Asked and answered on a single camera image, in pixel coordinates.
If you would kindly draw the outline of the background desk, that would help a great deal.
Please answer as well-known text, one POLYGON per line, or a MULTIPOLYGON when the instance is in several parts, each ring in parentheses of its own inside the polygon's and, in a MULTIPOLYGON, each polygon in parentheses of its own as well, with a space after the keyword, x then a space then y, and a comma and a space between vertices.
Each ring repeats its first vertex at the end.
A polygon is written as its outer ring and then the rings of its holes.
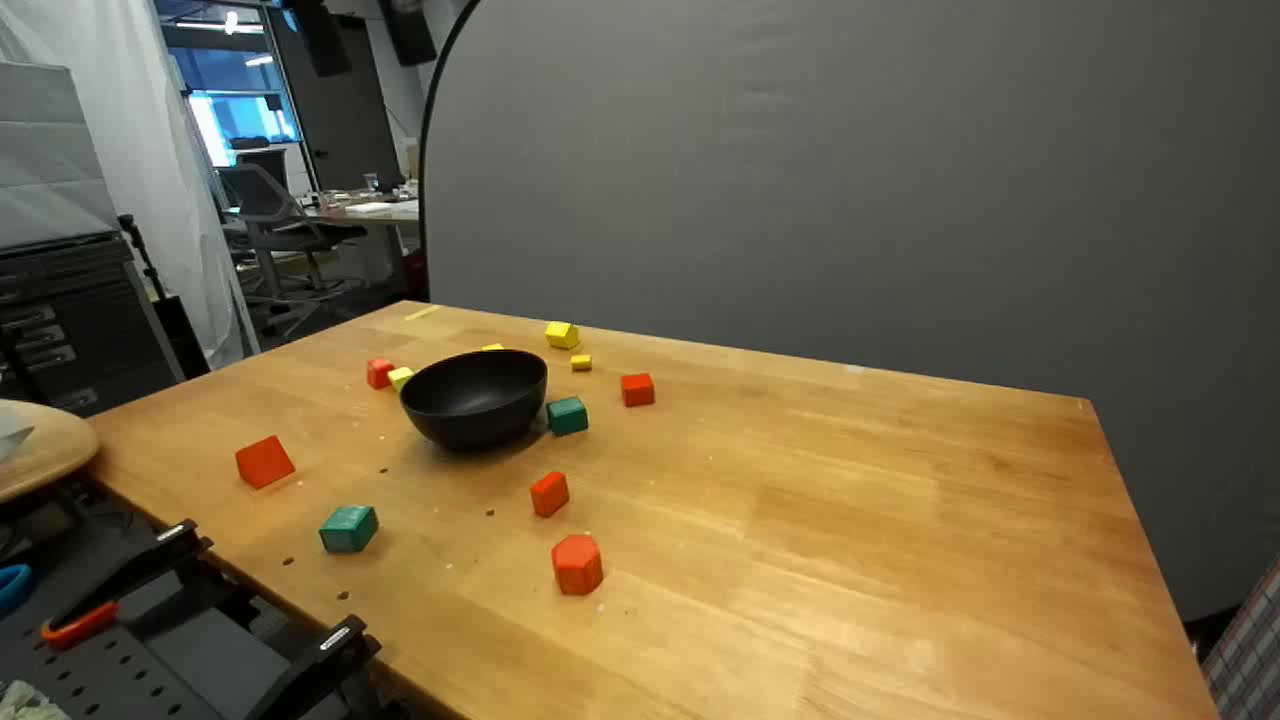
POLYGON ((316 194, 303 215, 324 229, 349 229, 341 256, 363 286, 403 292, 412 286, 407 261, 421 240, 415 202, 366 202, 349 194, 316 194))

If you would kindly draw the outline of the black bowl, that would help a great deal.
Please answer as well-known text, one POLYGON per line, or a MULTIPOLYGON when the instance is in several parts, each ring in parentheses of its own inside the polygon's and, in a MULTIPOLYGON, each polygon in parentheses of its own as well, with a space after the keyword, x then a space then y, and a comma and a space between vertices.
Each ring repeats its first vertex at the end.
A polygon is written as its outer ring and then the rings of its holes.
POLYGON ((547 365, 531 353, 461 353, 400 389, 403 418, 443 451, 491 451, 545 407, 547 365))

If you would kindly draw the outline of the small orange cube block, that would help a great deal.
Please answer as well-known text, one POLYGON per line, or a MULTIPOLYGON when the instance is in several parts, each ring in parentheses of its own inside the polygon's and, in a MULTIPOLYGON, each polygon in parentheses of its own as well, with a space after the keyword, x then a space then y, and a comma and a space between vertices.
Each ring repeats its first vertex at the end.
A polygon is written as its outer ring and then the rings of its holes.
POLYGON ((531 496, 531 513, 537 518, 554 518, 572 502, 567 475, 563 471, 547 471, 529 489, 529 496, 531 496))

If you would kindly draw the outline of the black perforated side table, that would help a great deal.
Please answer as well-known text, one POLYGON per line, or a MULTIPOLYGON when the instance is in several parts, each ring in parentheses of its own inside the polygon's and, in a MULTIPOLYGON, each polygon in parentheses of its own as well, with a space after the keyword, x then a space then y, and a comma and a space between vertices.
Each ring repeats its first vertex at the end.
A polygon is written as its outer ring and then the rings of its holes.
MULTIPOLYGON (((286 617, 220 571, 206 553, 121 601, 113 630, 77 649, 35 640, 38 625, 146 549, 160 532, 78 491, 2 503, 2 563, 30 567, 30 595, 0 617, 2 694, 26 694, 63 720, 248 720, 248 710, 330 630, 286 617)), ((366 663, 303 720, 412 720, 366 663)))

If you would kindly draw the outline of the yellow cube block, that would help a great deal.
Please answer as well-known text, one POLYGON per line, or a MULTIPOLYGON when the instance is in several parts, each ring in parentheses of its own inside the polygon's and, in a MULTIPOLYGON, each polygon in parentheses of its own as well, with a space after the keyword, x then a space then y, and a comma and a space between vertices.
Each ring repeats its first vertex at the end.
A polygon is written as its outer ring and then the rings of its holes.
POLYGON ((580 348, 580 327, 567 323, 567 320, 547 320, 547 323, 545 323, 545 342, 547 342, 547 348, 554 348, 554 353, 576 353, 576 348, 580 348))

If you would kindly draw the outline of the orange hexagonal block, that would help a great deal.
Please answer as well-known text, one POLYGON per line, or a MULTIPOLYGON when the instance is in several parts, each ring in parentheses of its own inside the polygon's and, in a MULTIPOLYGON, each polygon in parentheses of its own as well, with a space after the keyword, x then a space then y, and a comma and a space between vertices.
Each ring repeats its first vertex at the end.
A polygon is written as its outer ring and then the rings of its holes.
POLYGON ((563 595, 589 595, 603 585, 603 557, 600 544, 592 538, 563 538, 551 549, 551 571, 554 571, 554 588, 563 595))

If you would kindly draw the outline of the orange wedge block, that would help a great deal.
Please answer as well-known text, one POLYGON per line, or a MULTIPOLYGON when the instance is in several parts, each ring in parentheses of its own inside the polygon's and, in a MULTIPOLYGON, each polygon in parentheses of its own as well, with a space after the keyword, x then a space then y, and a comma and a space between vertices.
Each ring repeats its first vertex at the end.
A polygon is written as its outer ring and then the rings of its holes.
POLYGON ((293 471, 294 471, 294 463, 293 463, 279 437, 263 437, 263 441, 236 451, 236 475, 248 489, 271 489, 271 485, 286 479, 293 471))

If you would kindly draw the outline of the grey backdrop screen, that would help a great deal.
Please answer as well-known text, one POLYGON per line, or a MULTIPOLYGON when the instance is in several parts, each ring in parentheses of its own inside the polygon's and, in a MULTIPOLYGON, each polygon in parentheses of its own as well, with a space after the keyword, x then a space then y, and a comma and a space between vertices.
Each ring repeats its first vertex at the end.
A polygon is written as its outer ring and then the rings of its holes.
POLYGON ((479 0, 427 286, 1070 393, 1186 617, 1280 538, 1280 0, 479 0))

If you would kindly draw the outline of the black equipment cabinet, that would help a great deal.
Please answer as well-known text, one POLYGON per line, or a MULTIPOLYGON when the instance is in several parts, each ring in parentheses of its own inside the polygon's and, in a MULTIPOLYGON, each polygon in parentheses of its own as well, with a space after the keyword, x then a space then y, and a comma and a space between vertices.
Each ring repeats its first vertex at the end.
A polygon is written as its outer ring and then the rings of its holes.
POLYGON ((121 237, 0 254, 0 393, 92 418, 180 379, 121 237))

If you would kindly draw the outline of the teal cube block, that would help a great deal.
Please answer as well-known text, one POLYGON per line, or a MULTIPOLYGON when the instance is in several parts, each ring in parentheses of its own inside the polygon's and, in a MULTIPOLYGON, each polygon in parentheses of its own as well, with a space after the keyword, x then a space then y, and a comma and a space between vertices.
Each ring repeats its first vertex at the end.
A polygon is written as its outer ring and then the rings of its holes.
POLYGON ((320 525, 320 544, 324 544, 330 557, 363 553, 374 532, 379 532, 379 518, 374 518, 370 503, 341 503, 341 508, 330 508, 329 519, 320 525))

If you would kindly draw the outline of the round wooden board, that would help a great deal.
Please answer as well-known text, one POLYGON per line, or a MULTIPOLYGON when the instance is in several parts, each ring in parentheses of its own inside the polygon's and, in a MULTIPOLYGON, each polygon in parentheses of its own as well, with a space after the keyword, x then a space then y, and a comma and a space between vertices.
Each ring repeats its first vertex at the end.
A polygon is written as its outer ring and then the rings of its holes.
POLYGON ((0 502, 26 496, 101 451, 87 419, 30 401, 0 401, 0 502))

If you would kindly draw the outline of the red block behind bowl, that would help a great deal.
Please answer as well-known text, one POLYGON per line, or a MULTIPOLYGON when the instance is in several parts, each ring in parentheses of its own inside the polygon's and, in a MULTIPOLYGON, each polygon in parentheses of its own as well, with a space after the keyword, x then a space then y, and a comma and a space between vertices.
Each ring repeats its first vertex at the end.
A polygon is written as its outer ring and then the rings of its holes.
POLYGON ((366 379, 366 389, 389 389, 390 385, 390 359, 383 359, 383 356, 370 356, 366 365, 363 365, 363 379, 366 379))

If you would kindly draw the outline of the black clamp front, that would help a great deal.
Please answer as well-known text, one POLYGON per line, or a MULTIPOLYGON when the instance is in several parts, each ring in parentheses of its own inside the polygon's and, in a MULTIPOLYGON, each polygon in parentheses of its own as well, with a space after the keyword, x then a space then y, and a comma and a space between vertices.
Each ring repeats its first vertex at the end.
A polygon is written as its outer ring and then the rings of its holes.
POLYGON ((320 702, 350 683, 379 653, 360 617, 330 625, 251 710, 248 720, 303 720, 320 702))

